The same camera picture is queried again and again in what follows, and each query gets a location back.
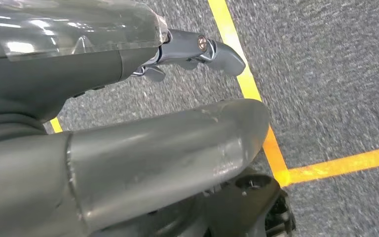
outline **yellow tape line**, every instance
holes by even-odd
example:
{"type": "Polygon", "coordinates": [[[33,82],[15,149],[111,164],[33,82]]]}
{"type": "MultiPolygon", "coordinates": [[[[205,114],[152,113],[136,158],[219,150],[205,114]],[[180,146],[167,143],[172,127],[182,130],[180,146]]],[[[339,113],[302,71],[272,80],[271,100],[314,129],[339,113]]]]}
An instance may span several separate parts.
{"type": "Polygon", "coordinates": [[[54,130],[55,133],[63,132],[63,129],[60,126],[60,123],[59,123],[59,120],[57,119],[57,117],[55,117],[54,119],[50,120],[50,123],[51,123],[51,126],[53,127],[53,130],[54,130]]]}
{"type": "MultiPolygon", "coordinates": [[[[243,97],[262,101],[254,77],[251,73],[251,69],[249,68],[245,54],[243,53],[226,1],[208,0],[208,3],[210,4],[211,11],[213,12],[223,42],[231,46],[242,57],[246,64],[245,70],[237,77],[243,97]]],[[[269,128],[268,136],[264,142],[264,151],[275,179],[281,186],[288,185],[290,180],[288,176],[289,172],[271,127],[269,128]]]]}
{"type": "Polygon", "coordinates": [[[379,166],[379,149],[318,164],[289,169],[291,183],[323,179],[379,166]]]}

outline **black plastic part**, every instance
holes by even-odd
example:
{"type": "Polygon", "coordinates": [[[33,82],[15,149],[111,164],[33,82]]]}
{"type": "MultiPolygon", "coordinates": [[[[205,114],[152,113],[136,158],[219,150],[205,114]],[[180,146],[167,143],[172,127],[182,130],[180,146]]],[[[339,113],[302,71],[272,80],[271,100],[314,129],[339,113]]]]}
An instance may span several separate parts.
{"type": "Polygon", "coordinates": [[[273,178],[251,169],[209,196],[205,213],[212,237],[291,236],[295,229],[286,193],[273,178]]]}
{"type": "Polygon", "coordinates": [[[77,94],[117,82],[118,51],[11,62],[0,59],[0,114],[25,114],[41,122],[54,118],[77,94]]]}
{"type": "Polygon", "coordinates": [[[46,134],[43,124],[34,118],[18,114],[0,115],[0,141],[30,135],[46,134]]]}
{"type": "Polygon", "coordinates": [[[121,79],[129,77],[139,66],[155,56],[157,50],[157,47],[121,50],[120,56],[123,63],[121,79]]]}

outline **clear plastic cover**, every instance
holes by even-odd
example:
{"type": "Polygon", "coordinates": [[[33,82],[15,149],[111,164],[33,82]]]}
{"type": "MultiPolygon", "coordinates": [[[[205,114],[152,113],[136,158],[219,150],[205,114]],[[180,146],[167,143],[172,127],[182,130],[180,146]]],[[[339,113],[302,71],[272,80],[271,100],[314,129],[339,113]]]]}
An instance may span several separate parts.
{"type": "Polygon", "coordinates": [[[10,59],[157,47],[165,20],[128,0],[0,0],[0,43],[10,59]]]}

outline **screw head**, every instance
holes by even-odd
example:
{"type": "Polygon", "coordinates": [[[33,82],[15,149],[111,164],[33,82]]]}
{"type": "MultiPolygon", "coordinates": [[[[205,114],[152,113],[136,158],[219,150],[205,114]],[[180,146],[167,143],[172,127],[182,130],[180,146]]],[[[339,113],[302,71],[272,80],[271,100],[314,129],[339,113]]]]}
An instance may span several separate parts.
{"type": "Polygon", "coordinates": [[[203,52],[207,50],[207,38],[205,36],[198,37],[198,48],[203,52]]]}

